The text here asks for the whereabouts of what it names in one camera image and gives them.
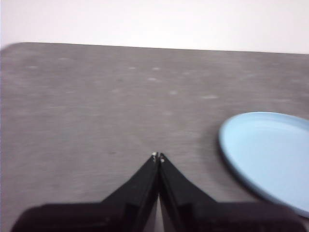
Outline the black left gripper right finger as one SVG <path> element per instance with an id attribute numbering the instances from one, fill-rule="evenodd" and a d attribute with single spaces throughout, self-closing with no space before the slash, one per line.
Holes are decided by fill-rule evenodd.
<path id="1" fill-rule="evenodd" d="M 217 202 L 190 182 L 162 153 L 160 197 L 177 232 L 304 232 L 288 207 L 264 202 Z"/>

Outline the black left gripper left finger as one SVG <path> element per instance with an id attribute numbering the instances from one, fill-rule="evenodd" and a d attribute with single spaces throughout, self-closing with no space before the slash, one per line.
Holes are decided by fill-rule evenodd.
<path id="1" fill-rule="evenodd" d="M 157 199 L 159 161 L 153 153 L 101 202 L 56 203 L 24 211 L 14 232 L 141 232 Z"/>

